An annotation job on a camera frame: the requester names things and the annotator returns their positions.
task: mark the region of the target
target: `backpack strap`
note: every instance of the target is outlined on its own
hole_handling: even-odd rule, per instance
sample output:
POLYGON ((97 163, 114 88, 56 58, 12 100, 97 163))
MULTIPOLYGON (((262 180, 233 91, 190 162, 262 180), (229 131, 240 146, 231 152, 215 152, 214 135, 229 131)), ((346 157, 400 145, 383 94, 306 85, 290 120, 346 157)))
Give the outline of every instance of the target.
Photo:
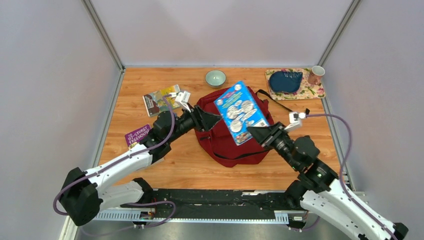
POLYGON ((288 107, 284 106, 283 104, 279 103, 278 101, 274 100, 274 99, 271 97, 271 95, 270 95, 268 92, 266 92, 265 90, 263 90, 263 89, 259 89, 259 90, 256 92, 256 95, 258 95, 258 94, 263 94, 263 95, 267 96, 269 99, 271 99, 272 101, 274 101, 275 103, 277 103, 278 105, 280 105, 281 107, 285 108, 287 111, 289 111, 289 112, 294 112, 294 111, 293 111, 293 110, 291 110, 290 108, 288 108, 288 107))

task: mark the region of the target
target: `wood surface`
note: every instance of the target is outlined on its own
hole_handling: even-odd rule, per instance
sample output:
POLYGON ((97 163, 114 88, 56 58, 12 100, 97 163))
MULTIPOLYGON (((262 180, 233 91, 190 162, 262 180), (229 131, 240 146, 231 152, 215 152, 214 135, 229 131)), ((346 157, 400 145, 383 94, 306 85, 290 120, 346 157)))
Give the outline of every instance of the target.
MULTIPOLYGON (((223 88, 243 80, 254 91, 268 89, 265 70, 271 68, 127 68, 99 164, 128 150, 125 134, 156 120, 156 117, 148 117, 143 95, 179 84, 182 90, 191 93, 189 102, 195 105, 199 98, 217 90, 205 82, 206 73, 213 69, 225 73, 227 80, 223 88)), ((308 108, 313 114, 324 112, 320 99, 285 100, 281 103, 294 111, 308 108)), ((181 111, 180 108, 175 110, 178 115, 181 111)), ((275 122, 288 124, 285 109, 270 101, 269 111, 275 122)), ((320 149, 319 158, 338 172, 340 165, 326 118, 308 118, 303 121, 303 127, 290 133, 293 139, 304 135, 310 135, 320 149)), ((118 184, 142 177, 153 188, 285 190, 298 176, 274 150, 259 164, 224 167, 200 147, 193 130, 173 142, 171 148, 163 162, 134 172, 118 184)))

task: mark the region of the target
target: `white wall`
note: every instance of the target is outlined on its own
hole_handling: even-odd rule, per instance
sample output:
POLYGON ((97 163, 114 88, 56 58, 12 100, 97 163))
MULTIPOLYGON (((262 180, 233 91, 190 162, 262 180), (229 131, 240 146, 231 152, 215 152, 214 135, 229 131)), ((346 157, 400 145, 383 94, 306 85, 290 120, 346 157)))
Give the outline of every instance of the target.
POLYGON ((0 239, 57 240, 53 198, 92 164, 119 72, 79 0, 2 0, 0 33, 0 239))
POLYGON ((125 65, 314 65, 351 0, 92 0, 125 65))
POLYGON ((323 80, 353 130, 352 181, 374 209, 407 224, 408 240, 424 239, 423 9, 422 0, 362 1, 323 80))

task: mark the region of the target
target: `gray floor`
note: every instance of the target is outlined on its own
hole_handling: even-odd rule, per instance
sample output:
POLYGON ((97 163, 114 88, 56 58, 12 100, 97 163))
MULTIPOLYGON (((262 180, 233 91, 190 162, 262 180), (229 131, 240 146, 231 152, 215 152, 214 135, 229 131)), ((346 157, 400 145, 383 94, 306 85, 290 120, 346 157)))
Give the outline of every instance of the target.
MULTIPOLYGON (((309 223, 316 216, 309 216, 309 223)), ((102 234, 128 227, 129 222, 92 221, 84 226, 91 234, 102 234)), ((274 224, 177 223, 169 222, 146 229, 129 229, 114 235, 90 237, 78 231, 76 240, 348 240, 340 230, 324 220, 308 232, 297 233, 274 224)))

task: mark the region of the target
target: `cup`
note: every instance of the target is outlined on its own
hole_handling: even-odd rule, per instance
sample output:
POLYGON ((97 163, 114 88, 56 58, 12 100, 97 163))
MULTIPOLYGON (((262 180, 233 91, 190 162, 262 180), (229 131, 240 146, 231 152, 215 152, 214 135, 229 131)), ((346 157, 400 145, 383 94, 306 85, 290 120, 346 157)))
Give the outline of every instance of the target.
POLYGON ((320 84, 321 78, 324 76, 325 73, 326 71, 324 70, 322 66, 313 66, 312 72, 309 74, 307 82, 309 84, 315 84, 315 85, 320 84))

